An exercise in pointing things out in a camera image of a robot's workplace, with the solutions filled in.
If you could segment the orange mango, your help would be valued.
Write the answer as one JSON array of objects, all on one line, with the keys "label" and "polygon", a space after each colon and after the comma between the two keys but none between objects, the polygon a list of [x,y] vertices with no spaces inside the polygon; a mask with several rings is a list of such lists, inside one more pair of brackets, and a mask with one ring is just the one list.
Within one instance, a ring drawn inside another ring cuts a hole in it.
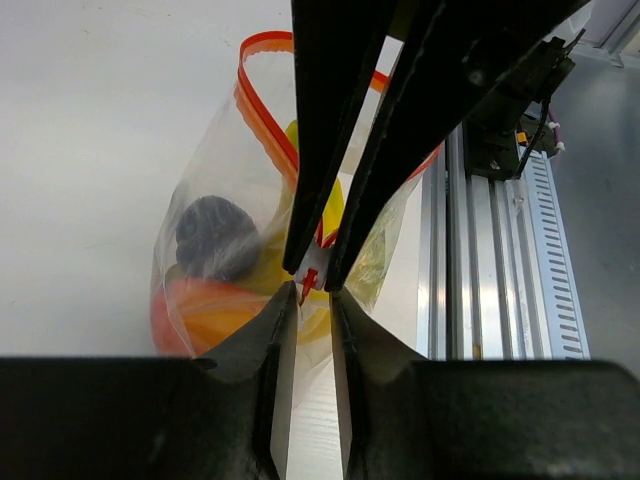
[{"label": "orange mango", "polygon": [[156,350],[165,355],[199,356],[253,319],[268,300],[231,284],[202,279],[170,280],[150,302]]}]

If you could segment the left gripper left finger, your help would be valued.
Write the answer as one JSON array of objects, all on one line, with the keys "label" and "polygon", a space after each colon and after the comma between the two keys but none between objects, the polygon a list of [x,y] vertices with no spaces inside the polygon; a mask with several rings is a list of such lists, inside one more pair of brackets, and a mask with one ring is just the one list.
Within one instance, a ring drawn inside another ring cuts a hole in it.
[{"label": "left gripper left finger", "polygon": [[194,358],[5,357],[5,479],[282,479],[297,289]]}]

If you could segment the dark purple plum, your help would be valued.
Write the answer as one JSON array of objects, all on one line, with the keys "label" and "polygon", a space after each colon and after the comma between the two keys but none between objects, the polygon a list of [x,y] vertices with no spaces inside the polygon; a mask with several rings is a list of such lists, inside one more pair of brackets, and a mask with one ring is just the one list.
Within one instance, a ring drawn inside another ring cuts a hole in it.
[{"label": "dark purple plum", "polygon": [[176,227],[176,261],[192,278],[235,282],[254,269],[262,241],[245,210],[216,195],[192,202]]}]

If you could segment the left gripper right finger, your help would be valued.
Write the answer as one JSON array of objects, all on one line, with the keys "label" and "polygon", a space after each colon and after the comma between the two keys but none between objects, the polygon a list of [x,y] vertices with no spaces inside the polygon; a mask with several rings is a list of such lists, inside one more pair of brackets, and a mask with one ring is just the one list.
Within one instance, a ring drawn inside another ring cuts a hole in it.
[{"label": "left gripper right finger", "polygon": [[430,360],[330,297],[348,479],[635,479],[639,383],[606,361]]}]

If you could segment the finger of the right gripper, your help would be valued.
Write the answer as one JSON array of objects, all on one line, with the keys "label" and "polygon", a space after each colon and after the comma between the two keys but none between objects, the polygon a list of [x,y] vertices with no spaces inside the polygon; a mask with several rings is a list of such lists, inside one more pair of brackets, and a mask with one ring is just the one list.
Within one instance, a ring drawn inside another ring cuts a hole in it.
[{"label": "finger of the right gripper", "polygon": [[425,158],[581,1],[433,1],[412,22],[347,197],[325,288]]},{"label": "finger of the right gripper", "polygon": [[322,218],[396,7],[395,1],[291,3],[299,159],[283,257],[291,274]]}]

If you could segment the large yellow banana bunch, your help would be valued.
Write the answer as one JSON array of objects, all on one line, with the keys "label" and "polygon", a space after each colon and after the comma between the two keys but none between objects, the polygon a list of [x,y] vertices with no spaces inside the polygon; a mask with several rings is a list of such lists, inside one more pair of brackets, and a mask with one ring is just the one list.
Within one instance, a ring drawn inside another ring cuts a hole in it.
[{"label": "large yellow banana bunch", "polygon": [[[284,148],[297,147],[297,123],[293,121],[285,129],[276,123],[261,127],[258,129],[257,138],[284,176],[280,207],[285,213],[289,213],[298,167],[285,153]],[[314,236],[314,241],[319,245],[328,247],[334,244],[337,228],[344,213],[344,204],[342,186],[340,181],[336,180],[322,214],[322,232]],[[398,242],[405,204],[406,197],[402,196],[400,200],[385,207],[347,279],[346,286],[368,312],[374,309],[388,273]],[[329,296],[326,292],[313,290],[301,307],[301,315],[302,325],[298,331],[301,344],[315,342],[330,334]]]}]

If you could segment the clear zip top bag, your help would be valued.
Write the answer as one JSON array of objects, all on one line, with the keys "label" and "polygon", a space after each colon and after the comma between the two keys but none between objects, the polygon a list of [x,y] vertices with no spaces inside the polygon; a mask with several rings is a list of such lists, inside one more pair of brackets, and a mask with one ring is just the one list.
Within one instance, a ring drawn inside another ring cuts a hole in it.
[{"label": "clear zip top bag", "polygon": [[[160,354],[196,357],[257,315],[282,283],[297,187],[298,134],[290,31],[246,38],[233,92],[218,110],[179,180],[159,230],[150,287],[151,335]],[[343,166],[323,207],[313,243],[333,247],[353,174],[388,82],[376,70]],[[400,235],[406,204],[431,153],[385,205],[346,286],[372,313]],[[331,355],[329,294],[311,289],[300,307],[297,359]]]}]

